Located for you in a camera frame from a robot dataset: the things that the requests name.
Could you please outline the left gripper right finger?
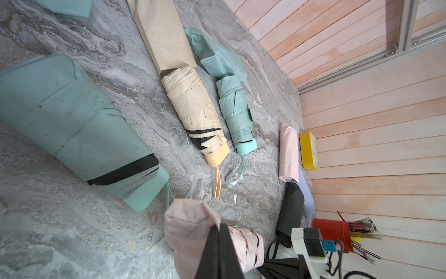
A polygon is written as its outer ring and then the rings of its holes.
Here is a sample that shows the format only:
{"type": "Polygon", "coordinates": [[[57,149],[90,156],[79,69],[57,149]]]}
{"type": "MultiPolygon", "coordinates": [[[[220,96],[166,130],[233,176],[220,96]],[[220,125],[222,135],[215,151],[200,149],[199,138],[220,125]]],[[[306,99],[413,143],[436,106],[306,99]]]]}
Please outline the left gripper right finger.
{"type": "Polygon", "coordinates": [[[219,278],[245,278],[233,245],[230,230],[226,224],[221,224],[219,231],[219,278]]]}

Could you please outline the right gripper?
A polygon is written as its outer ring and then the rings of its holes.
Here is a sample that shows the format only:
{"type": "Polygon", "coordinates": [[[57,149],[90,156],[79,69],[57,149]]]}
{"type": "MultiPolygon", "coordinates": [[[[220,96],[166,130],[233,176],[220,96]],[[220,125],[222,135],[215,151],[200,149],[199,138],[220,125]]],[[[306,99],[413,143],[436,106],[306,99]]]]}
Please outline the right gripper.
{"type": "Polygon", "coordinates": [[[265,279],[310,279],[310,271],[303,256],[286,259],[266,259],[257,268],[265,279]]]}

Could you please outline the mint green umbrella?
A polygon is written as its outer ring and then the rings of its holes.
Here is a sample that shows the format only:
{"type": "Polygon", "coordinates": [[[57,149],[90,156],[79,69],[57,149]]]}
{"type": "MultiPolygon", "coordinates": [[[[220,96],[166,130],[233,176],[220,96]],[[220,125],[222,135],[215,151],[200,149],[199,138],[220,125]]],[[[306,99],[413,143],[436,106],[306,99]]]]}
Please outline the mint green umbrella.
{"type": "Polygon", "coordinates": [[[169,175],[120,108],[67,55],[38,56],[1,73],[1,120],[81,180],[145,210],[169,175]]]}
{"type": "Polygon", "coordinates": [[[257,149],[253,135],[253,118],[247,103],[246,91],[238,76],[225,76],[217,81],[219,106],[226,121],[238,155],[238,169],[226,178],[226,183],[233,187],[243,177],[245,156],[257,149]]]}

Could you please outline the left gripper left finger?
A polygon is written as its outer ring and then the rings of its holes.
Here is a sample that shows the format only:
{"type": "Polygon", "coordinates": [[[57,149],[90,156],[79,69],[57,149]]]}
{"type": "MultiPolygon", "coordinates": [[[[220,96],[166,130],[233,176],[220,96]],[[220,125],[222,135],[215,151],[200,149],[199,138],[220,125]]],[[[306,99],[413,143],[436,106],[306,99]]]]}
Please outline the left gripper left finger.
{"type": "Polygon", "coordinates": [[[213,226],[207,236],[195,279],[219,279],[219,231],[213,226]]]}

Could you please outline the beige umbrella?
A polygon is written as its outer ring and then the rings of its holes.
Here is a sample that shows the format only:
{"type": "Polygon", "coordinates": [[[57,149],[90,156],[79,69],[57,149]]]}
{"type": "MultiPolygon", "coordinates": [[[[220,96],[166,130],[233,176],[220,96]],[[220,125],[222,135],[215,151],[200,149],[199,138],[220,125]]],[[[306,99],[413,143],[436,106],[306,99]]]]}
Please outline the beige umbrella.
{"type": "Polygon", "coordinates": [[[218,167],[230,148],[209,93],[193,66],[176,69],[161,82],[193,145],[214,169],[213,196],[218,199],[221,191],[218,167]]]}

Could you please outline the pink sleeve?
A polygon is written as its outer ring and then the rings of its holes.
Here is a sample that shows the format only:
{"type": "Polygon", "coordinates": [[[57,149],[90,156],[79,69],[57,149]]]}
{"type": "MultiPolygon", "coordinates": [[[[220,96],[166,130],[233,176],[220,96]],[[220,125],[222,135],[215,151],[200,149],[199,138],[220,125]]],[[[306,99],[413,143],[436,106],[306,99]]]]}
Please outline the pink sleeve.
{"type": "Polygon", "coordinates": [[[174,250],[174,267],[181,279],[197,273],[210,229],[221,218],[205,202],[175,199],[164,213],[164,236],[174,250]]]}

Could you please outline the mint green sleeve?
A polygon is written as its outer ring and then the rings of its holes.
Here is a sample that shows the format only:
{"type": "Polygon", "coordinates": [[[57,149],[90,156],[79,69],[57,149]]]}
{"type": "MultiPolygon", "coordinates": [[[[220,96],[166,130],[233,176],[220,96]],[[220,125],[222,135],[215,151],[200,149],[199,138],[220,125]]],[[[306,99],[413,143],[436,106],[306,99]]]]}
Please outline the mint green sleeve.
{"type": "Polygon", "coordinates": [[[217,78],[238,76],[242,83],[246,82],[247,71],[238,54],[193,27],[187,27],[185,34],[193,53],[209,75],[217,78]]]}
{"type": "Polygon", "coordinates": [[[54,13],[88,18],[91,12],[91,0],[33,0],[43,8],[54,13]]]}

